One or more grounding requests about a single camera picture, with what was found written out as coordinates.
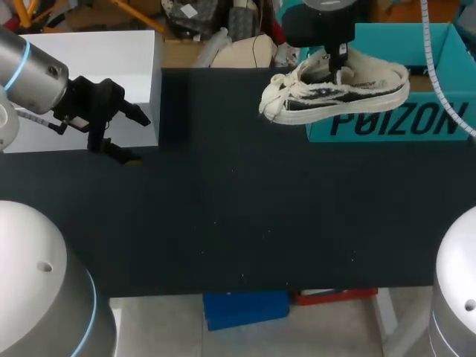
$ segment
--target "black table surface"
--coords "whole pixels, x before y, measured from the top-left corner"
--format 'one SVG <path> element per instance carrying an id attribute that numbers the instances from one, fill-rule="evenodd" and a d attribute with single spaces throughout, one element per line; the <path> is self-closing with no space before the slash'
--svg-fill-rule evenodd
<path id="1" fill-rule="evenodd" d="M 165 70 L 142 167 L 0 156 L 0 199 L 58 225 L 109 297 L 430 285 L 476 205 L 466 143 L 311 144 L 257 116 L 269 70 Z"/>

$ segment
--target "sneaker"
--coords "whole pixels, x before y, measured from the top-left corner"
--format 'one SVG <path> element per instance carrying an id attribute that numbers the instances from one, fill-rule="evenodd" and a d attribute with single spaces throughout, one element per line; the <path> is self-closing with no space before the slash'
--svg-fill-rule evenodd
<path id="1" fill-rule="evenodd" d="M 349 48 L 346 65 L 331 74 L 329 55 L 322 49 L 293 72 L 271 78 L 260 113 L 279 124 L 309 124 L 335 115 L 386 112 L 409 94 L 405 66 Z"/>

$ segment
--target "teal box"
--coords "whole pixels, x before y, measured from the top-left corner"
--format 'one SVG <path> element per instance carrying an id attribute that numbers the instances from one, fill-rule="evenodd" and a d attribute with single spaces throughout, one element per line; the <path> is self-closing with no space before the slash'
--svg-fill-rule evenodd
<path id="1" fill-rule="evenodd" d="M 350 45 L 406 66 L 425 66 L 422 24 L 357 24 Z M 476 63 L 452 24 L 431 25 L 437 76 L 449 103 L 476 126 Z M 301 58 L 312 49 L 303 49 Z M 340 115 L 306 126 L 309 141 L 464 141 L 468 134 L 446 114 L 432 91 L 411 92 L 398 109 Z"/>

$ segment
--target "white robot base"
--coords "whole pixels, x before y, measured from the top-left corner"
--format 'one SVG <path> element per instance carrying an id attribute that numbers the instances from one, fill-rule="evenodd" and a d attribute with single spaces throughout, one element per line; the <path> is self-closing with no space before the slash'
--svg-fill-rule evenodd
<path id="1" fill-rule="evenodd" d="M 476 208 L 449 228 L 440 245 L 429 335 L 437 357 L 476 355 Z"/>
<path id="2" fill-rule="evenodd" d="M 112 357 L 114 316 L 43 214 L 0 201 L 0 357 Z"/>

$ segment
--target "blue box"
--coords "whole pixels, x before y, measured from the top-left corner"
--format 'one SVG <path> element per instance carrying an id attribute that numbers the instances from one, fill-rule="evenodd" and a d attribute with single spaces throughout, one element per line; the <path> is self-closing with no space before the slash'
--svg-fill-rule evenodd
<path id="1" fill-rule="evenodd" d="M 289 313 L 287 292 L 203 294 L 208 329 L 226 329 L 284 318 Z"/>
<path id="2" fill-rule="evenodd" d="M 406 66 L 426 66 L 422 24 L 357 24 L 350 45 L 364 54 Z M 441 88 L 459 115 L 476 126 L 476 63 L 452 24 L 431 25 Z M 301 58 L 312 50 L 303 49 Z M 433 91 L 412 90 L 390 112 L 341 115 L 306 126 L 311 142 L 464 141 L 468 134 L 446 114 Z"/>

